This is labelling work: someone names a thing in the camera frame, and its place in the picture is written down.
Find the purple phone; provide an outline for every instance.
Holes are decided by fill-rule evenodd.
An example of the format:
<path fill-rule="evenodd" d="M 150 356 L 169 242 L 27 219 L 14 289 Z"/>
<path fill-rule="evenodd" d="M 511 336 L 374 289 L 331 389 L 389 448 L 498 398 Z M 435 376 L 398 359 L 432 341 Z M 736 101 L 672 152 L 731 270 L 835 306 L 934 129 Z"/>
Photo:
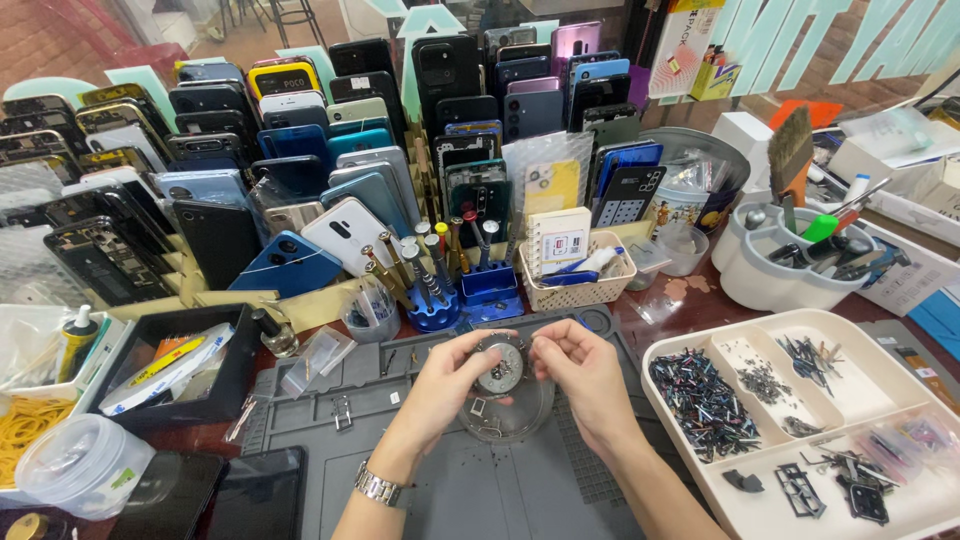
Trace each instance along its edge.
<path fill-rule="evenodd" d="M 553 66 L 550 75 L 563 75 L 566 69 L 566 59 L 595 53 L 600 50 L 600 31 L 603 23 L 600 21 L 582 22 L 554 29 L 550 35 L 550 44 L 553 46 Z"/>
<path fill-rule="evenodd" d="M 508 94 L 520 94 L 524 92 L 544 92 L 547 90 L 559 90 L 559 77 L 540 77 L 538 79 L 527 79 L 526 81 L 514 81 L 507 85 Z"/>

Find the nail polish bottle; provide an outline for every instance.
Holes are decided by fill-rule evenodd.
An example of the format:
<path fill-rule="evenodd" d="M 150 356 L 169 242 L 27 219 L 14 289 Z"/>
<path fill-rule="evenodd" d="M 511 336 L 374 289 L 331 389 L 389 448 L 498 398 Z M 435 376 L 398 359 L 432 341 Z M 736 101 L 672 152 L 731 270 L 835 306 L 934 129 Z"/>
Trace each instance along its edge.
<path fill-rule="evenodd" d="M 260 325 L 260 329 L 263 331 L 260 334 L 260 341 L 277 358 L 292 356 L 300 347 L 300 341 L 290 325 L 278 323 L 266 309 L 255 309 L 251 318 L 256 321 L 256 324 Z"/>

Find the wrist watch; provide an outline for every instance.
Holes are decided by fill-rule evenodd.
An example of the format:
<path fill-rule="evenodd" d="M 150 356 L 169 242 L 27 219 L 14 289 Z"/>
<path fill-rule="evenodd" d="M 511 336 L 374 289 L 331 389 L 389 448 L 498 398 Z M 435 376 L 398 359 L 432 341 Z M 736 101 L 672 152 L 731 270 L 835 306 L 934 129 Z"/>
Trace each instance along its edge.
<path fill-rule="evenodd" d="M 378 503 L 390 508 L 408 508 L 413 501 L 414 488 L 395 484 L 375 476 L 367 470 L 367 460 L 360 464 L 353 487 Z"/>

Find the spiral notebook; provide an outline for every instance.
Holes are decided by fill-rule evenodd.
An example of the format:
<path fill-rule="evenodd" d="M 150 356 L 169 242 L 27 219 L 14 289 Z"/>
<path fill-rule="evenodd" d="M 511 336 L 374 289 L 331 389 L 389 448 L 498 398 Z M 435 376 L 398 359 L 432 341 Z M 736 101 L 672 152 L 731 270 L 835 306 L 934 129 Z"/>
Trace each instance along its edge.
<path fill-rule="evenodd" d="M 587 257 L 590 210 L 584 207 L 527 216 L 527 269 L 531 276 L 553 274 Z"/>

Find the paint brush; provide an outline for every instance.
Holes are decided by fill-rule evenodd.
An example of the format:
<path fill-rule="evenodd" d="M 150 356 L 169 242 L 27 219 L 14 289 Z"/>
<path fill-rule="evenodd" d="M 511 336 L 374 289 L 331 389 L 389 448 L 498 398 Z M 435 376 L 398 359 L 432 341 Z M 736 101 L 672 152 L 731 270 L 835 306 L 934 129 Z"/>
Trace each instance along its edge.
<path fill-rule="evenodd" d="M 810 127 L 810 109 L 794 109 L 783 125 L 770 137 L 767 146 L 770 160 L 770 189 L 774 201 L 793 195 L 793 206 L 806 206 L 806 172 L 813 162 L 813 128 Z"/>

